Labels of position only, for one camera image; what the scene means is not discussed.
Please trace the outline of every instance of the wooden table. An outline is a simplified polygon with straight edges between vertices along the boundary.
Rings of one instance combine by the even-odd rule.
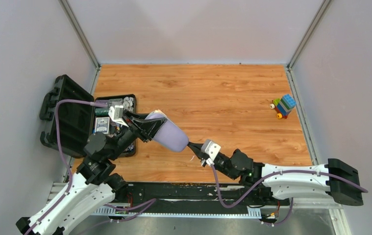
[[[239,148],[256,162],[311,165],[296,110],[277,119],[269,108],[272,99],[290,93],[283,66],[104,65],[94,96],[135,94],[138,113],[160,109],[190,141],[211,139],[227,156]],[[174,153],[137,141],[137,154],[117,159],[115,172],[127,181],[214,182],[210,167],[192,157],[189,148]]]

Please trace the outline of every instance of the wooden tabletop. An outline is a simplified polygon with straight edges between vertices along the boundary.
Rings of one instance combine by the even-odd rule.
[[[283,66],[104,65],[95,97],[135,94],[137,112],[160,109],[192,142],[206,139],[230,156],[236,148],[256,162],[311,165],[294,109],[277,119],[272,99],[291,94]],[[137,154],[118,158],[114,172],[127,181],[213,182],[186,148],[171,152],[156,142],[137,141]],[[76,159],[73,171],[82,160]],[[234,182],[219,173],[222,182]]]

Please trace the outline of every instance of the white wall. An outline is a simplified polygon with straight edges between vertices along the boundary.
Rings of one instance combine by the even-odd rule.
[[[372,234],[372,1],[334,1],[295,69],[319,159],[359,170],[363,207],[345,207],[354,235]]]
[[[90,89],[94,67],[57,0],[0,1],[0,235],[47,200],[62,165],[39,141],[38,113],[56,76]]]
[[[101,63],[290,61],[322,0],[69,0]]]

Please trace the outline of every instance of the black plastic case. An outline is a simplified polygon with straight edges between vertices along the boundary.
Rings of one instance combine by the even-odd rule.
[[[133,108],[136,112],[137,99],[133,94],[98,97],[101,99],[117,99],[133,97]],[[48,92],[43,100],[39,118],[46,121],[44,131],[40,135],[40,142],[49,148],[58,150],[56,121],[54,119],[55,107],[63,99],[77,99],[93,102],[94,97],[74,82],[66,74],[56,78],[53,90]],[[92,134],[95,122],[95,108],[90,105],[64,103],[59,107],[60,140],[63,153],[74,158],[82,158],[88,137]],[[133,156],[136,153],[136,142],[129,152],[124,152],[121,157]]]

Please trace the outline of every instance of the open toolbox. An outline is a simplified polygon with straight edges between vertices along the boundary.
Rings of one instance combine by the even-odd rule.
[[[93,102],[94,97],[74,82],[67,75],[56,78],[53,89],[43,100],[39,118],[46,122],[40,135],[44,146],[58,150],[56,121],[54,119],[56,104],[63,99],[77,99]],[[136,113],[137,100],[133,94],[98,97],[96,102],[118,102],[124,108]],[[97,118],[107,117],[107,108],[96,108],[90,105],[63,103],[59,107],[60,140],[63,153],[74,158],[82,158],[83,151],[89,136],[95,132]],[[118,131],[118,126],[108,125],[107,134],[112,135]],[[136,153],[136,141],[128,147],[120,157],[130,157]]]

